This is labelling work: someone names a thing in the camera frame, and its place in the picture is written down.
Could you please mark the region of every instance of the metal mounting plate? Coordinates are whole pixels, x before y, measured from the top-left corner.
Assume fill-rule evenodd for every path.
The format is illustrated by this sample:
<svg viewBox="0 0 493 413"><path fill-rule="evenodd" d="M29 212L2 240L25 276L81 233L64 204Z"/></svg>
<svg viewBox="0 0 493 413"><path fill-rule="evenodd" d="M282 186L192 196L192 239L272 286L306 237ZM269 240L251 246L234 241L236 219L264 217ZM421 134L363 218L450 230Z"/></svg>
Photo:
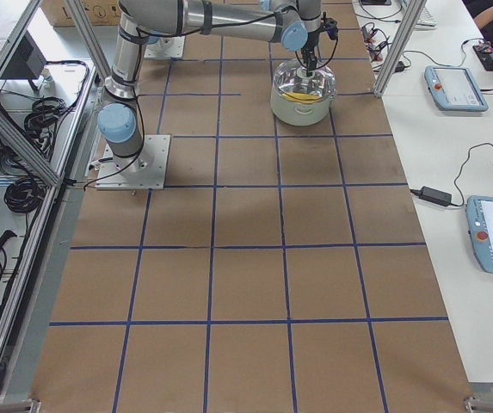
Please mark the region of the metal mounting plate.
<svg viewBox="0 0 493 413"><path fill-rule="evenodd" d="M97 189L134 190L134 189L163 189L168 164L169 135L146 135L145 145L141 152L141 160L146 163L139 170L124 170L121 174L109 176L118 171L112 162L102 163L96 183ZM110 148L105 148L104 157L112 157Z"/></svg>
<svg viewBox="0 0 493 413"><path fill-rule="evenodd" d="M146 60L181 59L185 50L185 38L160 39L145 49Z"/></svg>

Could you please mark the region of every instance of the black plug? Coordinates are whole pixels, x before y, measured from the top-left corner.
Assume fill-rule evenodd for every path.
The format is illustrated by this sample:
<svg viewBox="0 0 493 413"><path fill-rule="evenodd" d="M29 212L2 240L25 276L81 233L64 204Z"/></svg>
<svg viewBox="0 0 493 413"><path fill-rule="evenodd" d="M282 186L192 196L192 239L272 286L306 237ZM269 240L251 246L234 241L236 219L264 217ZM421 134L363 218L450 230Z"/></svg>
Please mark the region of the black plug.
<svg viewBox="0 0 493 413"><path fill-rule="evenodd" d="M448 207L451 204L451 199L453 198L451 194L447 192L438 191L437 189L421 187L418 189L411 189L410 192L416 195L421 200L426 200L433 204L441 205L442 207Z"/></svg>
<svg viewBox="0 0 493 413"><path fill-rule="evenodd" d="M400 73L401 71L404 71L407 68L405 63L403 63L402 60L399 60L397 62L397 66L395 66L395 73Z"/></svg>

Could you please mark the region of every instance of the floor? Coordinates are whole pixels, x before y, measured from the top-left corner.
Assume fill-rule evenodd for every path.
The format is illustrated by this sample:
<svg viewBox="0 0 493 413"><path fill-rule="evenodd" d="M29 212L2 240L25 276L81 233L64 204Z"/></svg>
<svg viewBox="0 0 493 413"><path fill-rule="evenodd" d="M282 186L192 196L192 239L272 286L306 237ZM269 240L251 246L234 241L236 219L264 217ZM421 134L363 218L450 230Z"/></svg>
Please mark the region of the floor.
<svg viewBox="0 0 493 413"><path fill-rule="evenodd" d="M166 189L88 190L33 396L42 411L461 412L471 394L350 3L310 127L279 45L190 36L146 62ZM321 54L332 45L323 40Z"/></svg>

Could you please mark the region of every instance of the white table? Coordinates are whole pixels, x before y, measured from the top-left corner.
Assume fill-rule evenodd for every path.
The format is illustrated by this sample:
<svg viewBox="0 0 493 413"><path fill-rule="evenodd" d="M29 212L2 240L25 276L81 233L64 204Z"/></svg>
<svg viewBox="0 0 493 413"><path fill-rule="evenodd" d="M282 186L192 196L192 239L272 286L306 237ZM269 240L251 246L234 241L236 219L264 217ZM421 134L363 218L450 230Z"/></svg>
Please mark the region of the white table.
<svg viewBox="0 0 493 413"><path fill-rule="evenodd" d="M380 16L397 9L396 5L365 7ZM438 28L415 31L407 50L458 65L463 56L460 44L479 37L478 29L460 0L428 0L426 7ZM355 9L364 13L359 4ZM369 22L361 17L359 21L360 25ZM398 27L375 24L388 35ZM471 49L473 44L465 45L464 67L470 68L481 88L493 88L493 73L484 71ZM383 97L407 181L411 188L426 185L447 191L458 203L453 179L468 149L493 143L493 96L485 96L490 108L483 114L441 112L423 80L424 68L432 63L420 54L408 53L407 57L412 66L393 76ZM493 149L485 146L471 154L460 187L465 196L493 196ZM482 271L472 253L464 209L442 208L422 200L415 200L415 205L467 377L472 383L493 383L493 274Z"/></svg>

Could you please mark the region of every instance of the metal rack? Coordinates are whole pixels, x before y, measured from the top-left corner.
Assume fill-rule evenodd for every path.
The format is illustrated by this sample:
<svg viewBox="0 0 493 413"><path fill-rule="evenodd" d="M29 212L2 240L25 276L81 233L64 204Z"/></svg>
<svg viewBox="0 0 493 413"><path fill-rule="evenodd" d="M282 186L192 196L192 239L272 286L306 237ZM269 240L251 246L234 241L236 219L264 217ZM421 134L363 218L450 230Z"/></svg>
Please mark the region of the metal rack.
<svg viewBox="0 0 493 413"><path fill-rule="evenodd" d="M0 50L0 76L2 76L4 68L9 63L13 52L17 48L22 36L26 32L28 24L34 17L34 13L39 8L41 0L17 0L18 6L21 6L22 14L15 26L10 31L9 37L4 42L3 47ZM0 371L3 370L4 382L0 382L0 395L2 398L23 400L28 398L28 390L22 394L11 394L9 390L10 378L12 372L18 369L17 360L20 358L20 350L23 349L23 338L21 336L27 333L27 327L30 322L28 317L29 311L23 307L24 298L26 301L33 305L34 298L30 299L31 292L37 287L36 284L39 280L42 280L44 274L41 273L42 269L47 267L46 265L46 253L48 246L50 245L50 239L52 231L56 229L56 225L53 223L60 219L61 211L64 208L61 207L61 201L68 199L68 194L64 188L63 176L69 176L69 172L72 172L72 165L75 163L76 158L81 159L80 168L83 168L85 158L89 159L89 149L87 145L92 145L91 139L84 139L82 142L82 152L87 152L87 157L79 157L80 151L77 151L78 145L77 136L81 134L82 130L89 130L84 128L86 122L84 113L87 112L87 108L93 106L93 102L96 99L96 88L94 80L96 78L95 68L89 63L89 75L84 77L85 70L75 69L69 71L68 67L63 69L53 67L52 75L54 78L54 87L49 92L43 92L46 95L53 95L63 97L67 102L73 102L76 98L78 89L83 89L83 93L79 94L76 108L69 114L64 123L61 124L59 129L59 139L55 147L55 153L52 160L47 162L45 159L34 159L30 157L30 152L27 152L27 147L19 142L20 135L11 128L9 122L0 116L0 130L9 136L9 140L13 139L14 142L8 142L9 145L22 158L26 159L29 166L33 168L36 173L40 173L44 182L49 184L46 191L45 199L42 202L40 210L37 212L37 219L33 224L27 222L27 218L22 214L15 214L9 211L9 209L3 203L3 194L5 189L15 180L13 176L7 176L0 172L0 235L5 229L11 229L18 235L18 238L14 238L11 243L8 243L8 266L6 273L3 274L3 281L7 281L9 274L15 266L16 258L21 253L21 247L24 235L27 232L27 226L31 225L29 230L29 237L27 244L22 249L22 262L18 275L15 278L15 283L10 290L9 300L3 311L0 321ZM27 91L28 83L26 81L9 81L3 87L11 89L12 91L22 93ZM29 102L23 103L23 100L19 101L18 96L0 94L0 102L8 110L10 116L17 120L22 120L26 115L29 108ZM83 176L83 171L73 170L72 176ZM0 284L0 301L3 296L4 283ZM19 327L22 329L22 334L17 334ZM13 335L13 339L9 342L9 337ZM31 411L31 404L23 406L19 404L17 407L27 410L0 410L0 411Z"/></svg>

